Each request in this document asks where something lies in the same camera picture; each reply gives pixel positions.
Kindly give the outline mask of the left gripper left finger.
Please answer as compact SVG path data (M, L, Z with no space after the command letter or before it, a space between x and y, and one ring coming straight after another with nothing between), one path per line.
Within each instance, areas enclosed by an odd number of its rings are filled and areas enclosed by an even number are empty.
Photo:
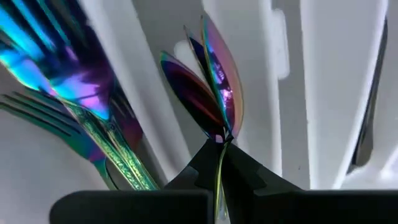
M207 140L160 190L84 190L57 200L51 224L214 224L216 171L223 145Z

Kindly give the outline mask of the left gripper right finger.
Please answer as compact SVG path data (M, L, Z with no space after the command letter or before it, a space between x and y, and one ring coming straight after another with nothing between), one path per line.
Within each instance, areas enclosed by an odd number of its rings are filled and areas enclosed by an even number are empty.
M222 180L231 223L397 223L395 190L304 190L234 144Z

